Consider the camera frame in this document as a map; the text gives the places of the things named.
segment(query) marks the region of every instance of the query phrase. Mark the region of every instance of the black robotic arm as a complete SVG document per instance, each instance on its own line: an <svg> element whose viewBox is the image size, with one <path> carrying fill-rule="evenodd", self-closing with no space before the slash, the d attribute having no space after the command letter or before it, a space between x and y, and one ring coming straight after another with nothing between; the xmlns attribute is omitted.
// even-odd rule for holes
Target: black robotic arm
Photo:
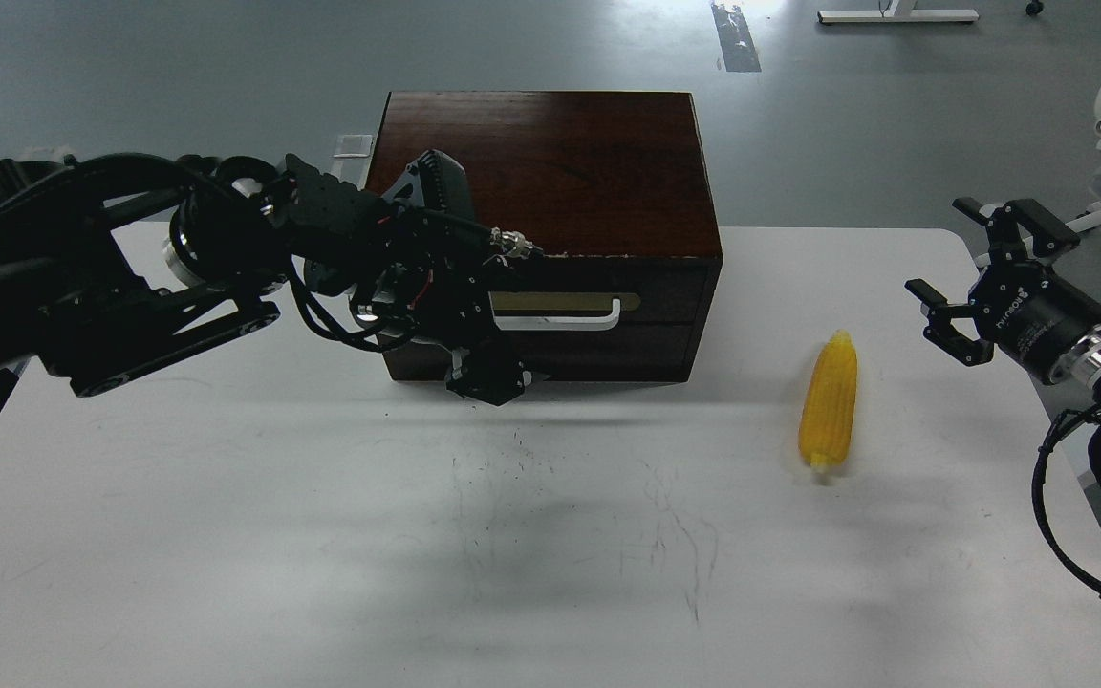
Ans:
<svg viewBox="0 0 1101 688"><path fill-rule="evenodd" d="M175 293L134 274L112 238L171 208L167 262L186 284ZM99 395L274 323L264 296L290 282L318 336L370 351L440 345L454 353L449 389L503 404L525 371L489 291L539 254L475 221L464 170L437 151L383 197L294 155L1 161L0 367L35 356L76 395ZM362 329L337 323L318 293L347 293ZM199 321L226 302L233 313Z"/></svg>

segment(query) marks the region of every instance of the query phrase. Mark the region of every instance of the robotic arm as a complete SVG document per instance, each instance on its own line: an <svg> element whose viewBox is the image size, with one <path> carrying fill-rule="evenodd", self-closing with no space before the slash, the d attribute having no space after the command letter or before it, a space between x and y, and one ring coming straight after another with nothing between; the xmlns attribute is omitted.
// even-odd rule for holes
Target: robotic arm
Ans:
<svg viewBox="0 0 1101 688"><path fill-rule="evenodd" d="M1039 446L1032 504L1044 539L1061 565L1101 597L1101 580L1061 552L1044 509L1048 456L1083 423L1098 426L1089 457L1101 488L1101 304L1053 269L1058 256L1078 247L1079 236L1034 199L1011 200L991 210L973 199L957 199L953 207L988 230L989 261L961 304L951 304L923 279L908 280L905 286L922 302L927 318L924 337L964 365L986 364L996 347L1043 384L1073 378L1090 390L1093 405L1059 414ZM1023 232L1032 238L1032 251ZM978 339L962 336L953 318L973 319Z"/></svg>
<svg viewBox="0 0 1101 688"><path fill-rule="evenodd" d="M166 260L186 288L172 293L131 271L112 231L174 207ZM499 405L521 395L527 374L495 327L489 291L535 256L519 232L475 221L464 170L437 151L383 196L292 154L280 166L141 154L1 161L0 367L35 356L76 395L99 395L271 325L279 308L263 297L290 282L316 335L368 351L440 345L453 352L447 387ZM317 299L345 293L362 329ZM197 323L226 302L235 313Z"/></svg>

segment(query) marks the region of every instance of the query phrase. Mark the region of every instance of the corn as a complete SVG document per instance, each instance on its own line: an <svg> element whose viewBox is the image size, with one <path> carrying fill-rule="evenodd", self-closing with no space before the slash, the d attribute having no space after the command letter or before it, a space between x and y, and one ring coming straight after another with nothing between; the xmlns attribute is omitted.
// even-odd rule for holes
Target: corn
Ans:
<svg viewBox="0 0 1101 688"><path fill-rule="evenodd" d="M796 436L800 457L818 473L826 473L848 458L855 405L857 349L848 332L840 329L814 363Z"/></svg>

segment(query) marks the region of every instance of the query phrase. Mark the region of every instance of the scratch mark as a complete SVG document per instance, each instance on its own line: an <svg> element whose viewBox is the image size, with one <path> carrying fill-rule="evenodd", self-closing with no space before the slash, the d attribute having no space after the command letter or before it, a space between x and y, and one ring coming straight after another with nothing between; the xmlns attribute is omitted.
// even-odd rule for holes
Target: scratch mark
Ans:
<svg viewBox="0 0 1101 688"><path fill-rule="evenodd" d="M14 583L17 580L23 578L23 576L28 576L32 574L32 571L39 569L40 567L47 565L50 563L50 559L52 558L53 557L50 557L44 559L44 561L35 563L35 565L25 568L25 570L23 570L23 574L18 574L15 576L12 576L11 578L3 578L2 576L0 576L0 580L3 580L3 583ZM6 576L6 569L3 570L3 575Z"/></svg>
<svg viewBox="0 0 1101 688"><path fill-rule="evenodd" d="M695 615L695 624L697 626L699 623L699 582L700 582L699 545L695 543L695 537L691 536L691 532L686 531L686 527L683 525L682 518L677 517L677 512L671 512L671 514L673 514L674 523L677 524L678 531L682 531L683 535L686 536L686 540L687 543L690 543L691 552L695 554L695 585L694 588L691 588L691 592L694 592L694 601L691 601L691 596L687 596L686 603L691 608L691 613L694 613Z"/></svg>
<svg viewBox="0 0 1101 688"><path fill-rule="evenodd" d="M700 518L699 522L712 533L712 560L707 565L707 580L710 583L712 581L712 574L716 574L716 558L721 553L721 532L717 531L715 525L704 518Z"/></svg>

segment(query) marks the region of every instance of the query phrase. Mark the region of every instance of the gray floor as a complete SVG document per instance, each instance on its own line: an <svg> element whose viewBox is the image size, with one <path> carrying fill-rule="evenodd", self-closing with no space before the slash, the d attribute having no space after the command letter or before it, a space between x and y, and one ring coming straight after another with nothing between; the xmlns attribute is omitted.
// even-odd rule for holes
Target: gray floor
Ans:
<svg viewBox="0 0 1101 688"><path fill-rule="evenodd" d="M374 131L390 90L689 90L726 226L970 240L956 196L1032 196L1061 217L1092 200L1101 3L1049 0L1038 18L1025 0L922 3L974 8L974 25L816 21L874 3L748 0L762 70L731 74L707 0L0 1L0 157L294 152L328 168L334 136ZM1098 288L1101 272L1084 279Z"/></svg>

